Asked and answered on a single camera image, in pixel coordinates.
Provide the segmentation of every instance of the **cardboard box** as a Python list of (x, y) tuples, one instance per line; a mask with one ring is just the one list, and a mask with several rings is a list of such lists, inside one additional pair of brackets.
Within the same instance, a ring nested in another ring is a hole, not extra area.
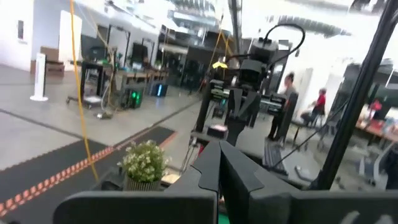
[(63, 76), (65, 66), (63, 63), (46, 63), (45, 64), (45, 75), (49, 76)]
[(58, 49), (53, 49), (53, 48), (50, 48), (50, 47), (41, 46), (40, 53), (45, 54), (46, 61), (58, 62), (58, 60), (59, 60), (59, 53), (60, 52), (59, 52)]
[(36, 73), (36, 60), (30, 61), (30, 74), (35, 75)]

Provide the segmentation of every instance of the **potted plant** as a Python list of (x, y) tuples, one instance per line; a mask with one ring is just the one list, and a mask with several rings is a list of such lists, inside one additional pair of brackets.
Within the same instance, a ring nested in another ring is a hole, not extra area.
[(124, 190), (157, 190), (165, 175), (164, 150), (154, 141), (132, 143), (118, 165), (125, 171)]

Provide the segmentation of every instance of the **small pot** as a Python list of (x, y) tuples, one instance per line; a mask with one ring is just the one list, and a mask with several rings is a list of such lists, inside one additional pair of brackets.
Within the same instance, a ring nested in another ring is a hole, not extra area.
[(155, 181), (155, 182), (137, 182), (130, 178), (129, 176), (124, 177), (124, 183), (123, 183), (123, 190), (134, 190), (134, 191), (153, 191), (153, 190), (158, 190), (160, 187), (160, 181)]

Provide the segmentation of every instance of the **yellow cable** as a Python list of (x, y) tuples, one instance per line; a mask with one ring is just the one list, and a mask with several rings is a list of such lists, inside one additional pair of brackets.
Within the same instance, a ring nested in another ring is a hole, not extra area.
[[(104, 37), (101, 35), (101, 33), (99, 33), (98, 32), (98, 25), (96, 24), (96, 22), (95, 22), (95, 20), (94, 20), (94, 18), (93, 18), (93, 15), (91, 14), (91, 12), (89, 11), (89, 10), (87, 10), (87, 13), (88, 13), (88, 15), (89, 15), (89, 17), (90, 17), (90, 19), (91, 19), (91, 22), (94, 24), (94, 26), (95, 26), (95, 31), (96, 31), (96, 33), (97, 33), (97, 35), (98, 35), (98, 37), (101, 39), (101, 41), (104, 43), (104, 46), (108, 49), (108, 52), (113, 52), (112, 51), (112, 49), (111, 49), (111, 47), (106, 43), (106, 41), (105, 41), (105, 39), (104, 39)], [(116, 68), (114, 68), (113, 67), (113, 65), (114, 65), (114, 61), (113, 61), (113, 57), (110, 57), (111, 58), (111, 66), (112, 66), (112, 70), (114, 70), (114, 69), (116, 69)], [(107, 99), (108, 99), (108, 105), (109, 106), (111, 106), (111, 107), (113, 107), (113, 109), (114, 109), (114, 111), (113, 111), (113, 114), (115, 114), (115, 113), (117, 113), (118, 112), (118, 107), (117, 106), (114, 106), (114, 105), (112, 105), (112, 102), (111, 102), (111, 93), (112, 93), (112, 82), (113, 82), (113, 78), (114, 78), (114, 74), (113, 74), (113, 72), (112, 72), (112, 74), (111, 74), (111, 78), (109, 79), (109, 90), (108, 90), (108, 95), (107, 95)]]
[(229, 53), (230, 56), (234, 55), (232, 53), (231, 47), (228, 46), (229, 38), (226, 39), (224, 34), (221, 34), (221, 36), (223, 37), (224, 43), (227, 43), (226, 46), (225, 46), (225, 52), (228, 50), (228, 53)]
[[(224, 54), (225, 59), (226, 59), (226, 50), (228, 49), (228, 42), (229, 42), (229, 38), (226, 40), (226, 43), (225, 43), (225, 54)], [(223, 80), (225, 80), (225, 68), (223, 69)]]
[(213, 49), (213, 54), (211, 55), (211, 58), (210, 58), (209, 66), (208, 66), (206, 72), (208, 72), (210, 70), (211, 64), (213, 63), (213, 58), (214, 58), (214, 55), (216, 54), (217, 46), (218, 46), (218, 43), (220, 42), (221, 35), (222, 35), (222, 32), (220, 30), (220, 33), (218, 34), (218, 37), (217, 37), (216, 45), (214, 46), (214, 49)]
[(76, 61), (76, 55), (75, 55), (75, 31), (74, 31), (74, 26), (73, 26), (73, 16), (74, 16), (75, 12), (74, 12), (74, 8), (73, 8), (73, 0), (70, 0), (69, 2), (70, 2), (70, 18), (71, 18), (71, 28), (72, 28), (73, 67), (75, 70), (75, 79), (76, 79), (76, 86), (77, 86), (77, 98), (78, 98), (79, 112), (80, 112), (81, 131), (82, 131), (83, 139), (85, 142), (88, 162), (90, 163), (91, 169), (93, 170), (95, 181), (98, 181), (98, 174), (97, 174), (97, 171), (95, 170), (94, 162), (91, 160), (90, 148), (88, 147), (86, 124), (85, 124), (85, 119), (83, 116), (83, 107), (81, 105), (81, 96), (80, 96), (80, 88), (79, 88), (80, 81), (79, 81), (79, 76), (78, 76), (78, 72), (77, 72), (77, 61)]

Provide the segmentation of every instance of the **orange striped tape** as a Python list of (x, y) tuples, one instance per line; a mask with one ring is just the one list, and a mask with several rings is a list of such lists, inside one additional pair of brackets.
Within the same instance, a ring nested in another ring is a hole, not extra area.
[[(147, 131), (144, 131), (137, 136), (134, 136), (131, 139), (126, 140), (122, 144), (118, 145), (116, 148), (115, 147), (107, 147), (103, 149), (102, 151), (99, 151), (93, 155), (91, 155), (91, 161), (97, 162), (106, 156), (110, 155), (112, 152), (116, 150), (120, 150), (123, 146), (129, 144), (130, 142), (134, 141), (135, 139), (139, 138), (140, 136), (148, 133), (151, 129), (148, 129)], [(175, 136), (177, 135), (176, 132), (174, 132), (171, 136), (169, 136), (165, 141), (163, 141), (159, 146), (164, 147), (167, 143), (169, 143)], [(40, 194), (46, 192), (48, 189), (51, 189), (55, 185), (61, 183), (62, 181), (69, 179), (73, 175), (79, 173), (83, 169), (87, 168), (91, 164), (89, 163), (88, 159), (83, 159), (80, 162), (77, 162), (76, 164), (62, 170), (58, 174), (55, 174), (48, 179), (45, 179), (44, 181), (38, 183), (35, 186), (32, 186), (31, 188), (23, 191), (20, 194), (17, 194), (15, 197), (10, 198), (7, 200), (5, 203), (0, 203), (0, 217), (5, 216), (8, 212), (15, 210), (18, 206), (25, 204), (27, 201), (32, 200), (34, 197), (39, 196)]]

